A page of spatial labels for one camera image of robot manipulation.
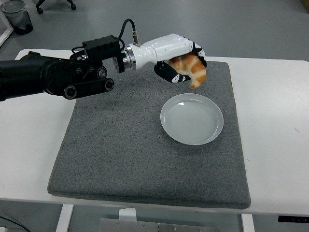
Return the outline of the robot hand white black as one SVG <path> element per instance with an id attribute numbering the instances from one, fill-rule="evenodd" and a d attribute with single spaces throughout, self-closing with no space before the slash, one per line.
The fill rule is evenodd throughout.
<path id="1" fill-rule="evenodd" d="M 183 36 L 170 34 L 140 46 L 130 44 L 126 52 L 133 70 L 153 63 L 158 76 L 171 83 L 189 80 L 191 89 L 206 80 L 207 62 L 203 48 Z"/>

